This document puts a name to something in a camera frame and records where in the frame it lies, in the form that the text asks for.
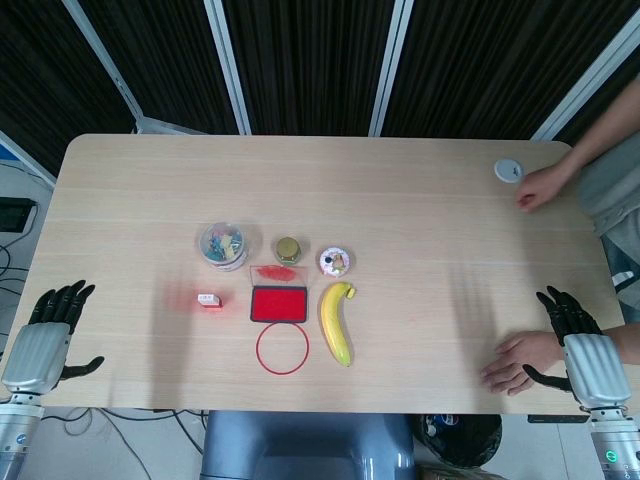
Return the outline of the person's flat open hand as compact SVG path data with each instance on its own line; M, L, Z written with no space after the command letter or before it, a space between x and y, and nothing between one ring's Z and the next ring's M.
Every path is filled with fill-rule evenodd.
M525 364L544 373L563 359L563 351L551 332L518 332L496 348L496 359L481 371L484 385L492 393L517 395L534 384Z

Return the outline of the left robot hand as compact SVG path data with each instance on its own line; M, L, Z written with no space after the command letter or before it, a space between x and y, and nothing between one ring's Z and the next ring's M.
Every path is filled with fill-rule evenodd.
M93 284L79 280L48 290L37 300L14 340L1 377L13 400L46 395L59 382L89 375L102 366L102 356L83 365L66 363L72 336L94 290Z

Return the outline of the person's loosely closed hand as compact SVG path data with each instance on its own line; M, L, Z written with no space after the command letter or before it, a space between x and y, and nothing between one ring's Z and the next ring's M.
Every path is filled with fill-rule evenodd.
M516 205L525 212L539 208L553 200L572 176L572 170L560 164L526 175L516 191Z

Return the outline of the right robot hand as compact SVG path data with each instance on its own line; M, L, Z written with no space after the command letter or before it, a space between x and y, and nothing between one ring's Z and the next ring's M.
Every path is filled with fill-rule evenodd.
M529 378L571 393L585 410L623 407L632 391L613 340L571 294L549 286L536 297L562 348L566 375L549 376L525 364L523 370Z

